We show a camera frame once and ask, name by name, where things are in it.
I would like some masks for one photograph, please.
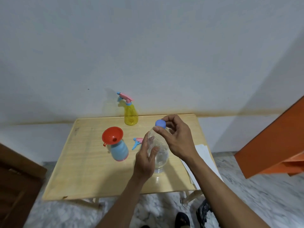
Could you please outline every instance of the shoe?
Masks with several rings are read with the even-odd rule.
[[[190,227],[190,220],[187,214],[183,212],[178,212],[175,218],[175,228],[181,228],[181,226],[189,226]]]

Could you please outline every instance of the person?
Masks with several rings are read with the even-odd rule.
[[[168,115],[163,120],[171,129],[172,134],[158,126],[155,126],[153,130],[164,137],[170,151],[188,165],[220,227],[269,227],[199,156],[188,125],[178,115]],[[155,168],[158,148],[154,147],[148,157],[147,136],[148,133],[143,139],[140,151],[136,154],[133,175],[125,190],[96,227],[129,227],[143,184],[153,175]],[[175,227],[190,227],[186,214],[181,212],[177,214]]]

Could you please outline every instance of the wooden door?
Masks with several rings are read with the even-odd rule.
[[[304,96],[234,155],[245,178],[304,171]]]
[[[23,227],[46,169],[0,144],[0,227]]]

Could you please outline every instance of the yellow spray bottle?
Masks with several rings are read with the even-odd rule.
[[[126,100],[125,124],[128,126],[135,125],[136,123],[138,123],[138,114],[135,110],[134,105],[132,105],[131,101],[133,101],[133,99],[120,92],[117,92],[117,94],[119,95],[118,101],[120,101],[122,99]]]

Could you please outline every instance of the red funnel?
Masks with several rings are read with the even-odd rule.
[[[114,145],[123,138],[123,130],[119,127],[113,126],[106,129],[102,134],[103,146]]]

